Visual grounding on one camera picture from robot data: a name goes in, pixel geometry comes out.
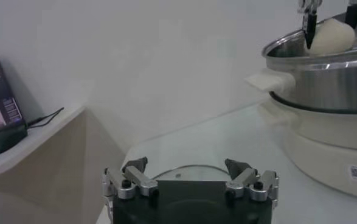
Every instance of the black cable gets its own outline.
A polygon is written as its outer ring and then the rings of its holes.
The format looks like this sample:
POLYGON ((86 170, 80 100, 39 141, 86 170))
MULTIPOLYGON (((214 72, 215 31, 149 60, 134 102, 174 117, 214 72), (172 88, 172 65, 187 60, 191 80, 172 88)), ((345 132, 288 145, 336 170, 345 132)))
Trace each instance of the black cable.
POLYGON ((27 128, 30 129, 30 128, 38 128, 38 127, 43 127, 43 126, 46 126, 47 124, 49 124, 61 111, 64 110, 64 107, 60 108, 59 110, 57 110, 56 112, 52 113, 52 114, 49 114, 47 116, 44 116, 44 117, 39 117, 35 120, 32 120, 30 122, 28 122, 27 124, 27 128), (32 126, 34 124, 37 124, 47 118, 51 117, 46 123, 44 124, 41 124, 41 125, 36 125, 36 126, 32 126))

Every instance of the screw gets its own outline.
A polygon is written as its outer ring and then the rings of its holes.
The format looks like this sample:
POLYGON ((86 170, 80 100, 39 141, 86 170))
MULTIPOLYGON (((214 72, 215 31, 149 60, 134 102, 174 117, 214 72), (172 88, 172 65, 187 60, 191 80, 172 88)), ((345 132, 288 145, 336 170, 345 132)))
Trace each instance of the screw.
POLYGON ((126 189, 126 188, 130 188, 130 187, 131 187, 131 181, 129 181, 129 180, 122 181, 122 188, 126 189))
POLYGON ((263 183, 259 182, 259 181, 255 182, 254 183, 254 189, 255 190, 262 190, 263 189, 263 183))

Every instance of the white countertop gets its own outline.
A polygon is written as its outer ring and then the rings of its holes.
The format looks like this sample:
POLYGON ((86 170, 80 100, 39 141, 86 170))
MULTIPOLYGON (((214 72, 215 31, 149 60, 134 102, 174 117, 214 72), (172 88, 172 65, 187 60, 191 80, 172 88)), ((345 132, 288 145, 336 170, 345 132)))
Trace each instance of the white countertop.
MULTIPOLYGON (((274 223, 357 223, 357 198, 306 176, 279 142, 254 106, 143 142, 125 161, 147 156, 148 177, 188 164, 226 169, 226 158, 246 162, 260 173, 275 170, 280 176, 274 223)), ((97 223, 109 223, 105 208, 97 223)))

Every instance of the white wall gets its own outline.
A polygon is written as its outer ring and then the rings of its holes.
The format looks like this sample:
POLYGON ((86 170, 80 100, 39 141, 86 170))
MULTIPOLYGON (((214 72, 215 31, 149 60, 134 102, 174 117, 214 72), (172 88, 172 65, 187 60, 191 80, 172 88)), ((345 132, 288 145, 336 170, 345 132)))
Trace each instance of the white wall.
MULTIPOLYGON (((345 10, 325 0, 320 18, 345 10)), ((0 0, 0 57, 28 118, 87 102, 121 149, 262 98, 244 78, 297 0, 0 0)))

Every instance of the white shelf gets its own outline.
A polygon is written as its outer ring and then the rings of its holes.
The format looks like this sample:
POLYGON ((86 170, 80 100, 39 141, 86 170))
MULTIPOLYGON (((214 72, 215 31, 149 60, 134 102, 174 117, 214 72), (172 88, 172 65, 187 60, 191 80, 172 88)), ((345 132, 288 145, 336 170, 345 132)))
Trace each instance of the white shelf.
POLYGON ((51 136, 56 134, 70 121, 76 118, 84 109, 84 107, 76 109, 65 108, 46 126, 30 129, 27 137, 14 147, 0 154, 0 174, 11 169, 12 167, 15 167, 24 158, 45 143, 51 136))

